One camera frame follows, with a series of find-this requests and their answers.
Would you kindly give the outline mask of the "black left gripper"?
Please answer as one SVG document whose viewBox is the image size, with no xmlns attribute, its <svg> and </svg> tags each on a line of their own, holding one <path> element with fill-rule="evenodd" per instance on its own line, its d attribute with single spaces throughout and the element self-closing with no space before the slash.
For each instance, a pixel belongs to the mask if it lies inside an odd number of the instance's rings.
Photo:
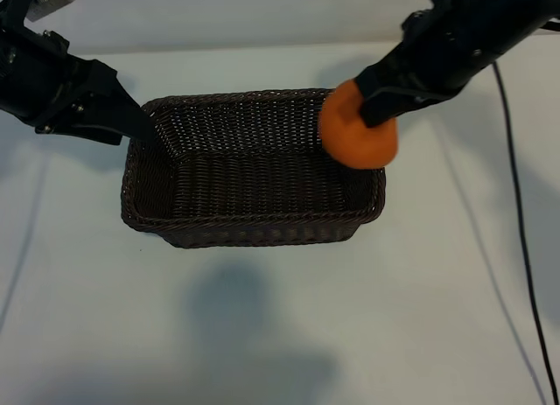
<svg viewBox="0 0 560 405">
<path fill-rule="evenodd" d="M 39 36 L 1 30 L 1 110 L 39 135 L 72 136 L 119 145 L 124 136 L 155 139 L 149 115 L 100 61 L 67 53 L 54 33 Z"/>
</svg>

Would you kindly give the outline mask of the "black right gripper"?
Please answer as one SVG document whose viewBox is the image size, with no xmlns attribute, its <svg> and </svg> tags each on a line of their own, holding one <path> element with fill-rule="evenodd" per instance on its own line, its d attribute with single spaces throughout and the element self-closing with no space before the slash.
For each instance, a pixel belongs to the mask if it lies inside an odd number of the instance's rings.
<svg viewBox="0 0 560 405">
<path fill-rule="evenodd" d="M 418 12 L 403 22 L 402 30 L 402 44 L 354 78 L 364 98 L 359 113 L 367 128 L 449 101 L 521 41 L 521 27 L 491 4 Z M 408 68 L 425 88 L 446 90 L 420 90 Z"/>
</svg>

